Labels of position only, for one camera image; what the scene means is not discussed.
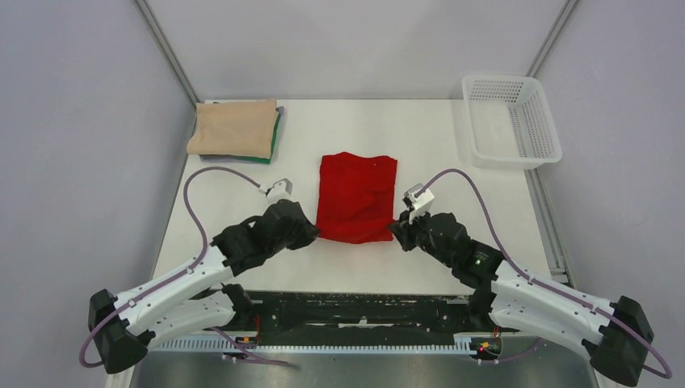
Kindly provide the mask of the red t shirt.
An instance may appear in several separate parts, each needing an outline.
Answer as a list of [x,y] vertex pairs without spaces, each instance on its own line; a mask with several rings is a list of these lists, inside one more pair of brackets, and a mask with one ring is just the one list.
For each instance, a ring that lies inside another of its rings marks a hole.
[[316,227],[320,238],[348,244],[393,239],[389,225],[393,221],[396,159],[328,154],[321,158],[319,177]]

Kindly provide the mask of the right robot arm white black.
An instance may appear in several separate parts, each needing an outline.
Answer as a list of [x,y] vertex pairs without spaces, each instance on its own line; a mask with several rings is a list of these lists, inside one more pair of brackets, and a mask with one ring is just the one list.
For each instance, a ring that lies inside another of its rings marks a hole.
[[523,331],[576,352],[604,377],[624,386],[639,382],[654,333],[641,304],[616,302],[514,268],[504,254],[471,238],[451,213],[411,221],[408,212],[389,225],[403,251],[421,249],[473,289],[469,324]]

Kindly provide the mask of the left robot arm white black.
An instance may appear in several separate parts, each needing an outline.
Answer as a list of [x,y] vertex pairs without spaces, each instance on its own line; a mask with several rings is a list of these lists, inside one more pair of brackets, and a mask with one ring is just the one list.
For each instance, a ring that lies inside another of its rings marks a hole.
[[284,249],[307,247],[319,233],[299,203],[278,200],[263,215],[226,227],[200,257],[166,275],[116,295],[98,291],[88,314],[97,364],[116,374],[178,336],[226,325],[248,327],[254,303],[232,280]]

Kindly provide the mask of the green folded t shirt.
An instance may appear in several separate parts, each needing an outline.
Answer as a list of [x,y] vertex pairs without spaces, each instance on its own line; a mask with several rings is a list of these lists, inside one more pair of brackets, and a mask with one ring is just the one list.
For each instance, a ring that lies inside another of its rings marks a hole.
[[273,131],[272,131],[269,156],[266,158],[254,157],[254,156],[237,156],[236,157],[237,160],[247,161],[247,162],[256,162],[256,163],[261,163],[261,164],[270,164],[271,163],[271,160],[272,160],[274,153],[275,153],[275,146],[276,146],[277,137],[278,137],[279,125],[280,125],[281,118],[284,114],[284,107],[283,106],[277,106],[275,110],[277,111],[277,117],[275,119]]

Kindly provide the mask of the beige folded t shirt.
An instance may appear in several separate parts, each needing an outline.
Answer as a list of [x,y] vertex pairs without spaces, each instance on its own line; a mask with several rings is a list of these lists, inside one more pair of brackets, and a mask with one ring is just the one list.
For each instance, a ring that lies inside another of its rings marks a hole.
[[188,154],[269,159],[279,118],[274,99],[196,104]]

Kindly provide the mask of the white plastic laundry basket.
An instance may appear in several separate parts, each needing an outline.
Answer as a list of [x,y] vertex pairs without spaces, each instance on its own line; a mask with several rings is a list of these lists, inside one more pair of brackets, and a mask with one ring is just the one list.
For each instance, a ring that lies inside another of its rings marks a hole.
[[540,81],[471,74],[462,78],[461,86],[474,166],[534,170],[561,160],[556,126]]

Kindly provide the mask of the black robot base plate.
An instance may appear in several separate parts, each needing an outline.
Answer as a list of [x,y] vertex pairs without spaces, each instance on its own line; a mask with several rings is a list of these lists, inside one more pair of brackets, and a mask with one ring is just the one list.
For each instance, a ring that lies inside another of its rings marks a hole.
[[266,346],[449,345],[462,333],[494,332],[466,296],[247,291],[222,328]]

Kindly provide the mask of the right aluminium frame post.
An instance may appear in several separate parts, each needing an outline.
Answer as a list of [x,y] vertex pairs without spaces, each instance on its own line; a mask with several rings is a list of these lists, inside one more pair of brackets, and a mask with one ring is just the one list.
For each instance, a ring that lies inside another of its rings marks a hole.
[[542,72],[545,62],[548,60],[552,50],[554,49],[558,39],[565,30],[567,23],[572,19],[579,0],[565,0],[557,17],[554,19],[546,37],[539,47],[532,63],[527,69],[526,76],[531,78],[538,78]]

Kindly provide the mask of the aluminium frame post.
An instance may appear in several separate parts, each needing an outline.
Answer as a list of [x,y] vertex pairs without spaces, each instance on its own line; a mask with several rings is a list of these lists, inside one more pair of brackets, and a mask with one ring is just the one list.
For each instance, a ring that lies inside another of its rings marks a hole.
[[194,108],[200,101],[200,98],[195,91],[195,88],[192,86],[191,81],[187,76],[187,73],[185,72],[178,56],[174,52],[174,49],[172,48],[172,45],[167,38],[162,25],[155,15],[153,8],[146,0],[133,0],[132,3],[138,9],[142,20],[149,29],[155,44],[164,57],[166,64],[170,67],[170,70],[180,85],[188,103]]
[[552,50],[554,49],[558,39],[565,30],[567,23],[572,19],[579,0],[565,0],[557,17],[554,19],[546,37],[539,47],[532,63],[527,69],[526,76],[531,78],[538,78],[542,72],[545,62],[548,60]]

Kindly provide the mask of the left aluminium frame post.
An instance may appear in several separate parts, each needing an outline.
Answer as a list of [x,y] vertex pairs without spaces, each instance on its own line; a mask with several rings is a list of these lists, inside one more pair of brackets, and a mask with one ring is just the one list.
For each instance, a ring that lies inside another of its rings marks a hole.
[[142,20],[149,29],[155,44],[164,57],[166,64],[170,67],[170,70],[180,85],[188,103],[194,108],[200,101],[200,98],[195,91],[195,88],[192,86],[191,81],[187,76],[187,73],[185,72],[178,56],[174,52],[174,49],[172,48],[172,45],[167,38],[162,25],[155,15],[153,8],[146,0],[133,0],[132,3],[138,9]]

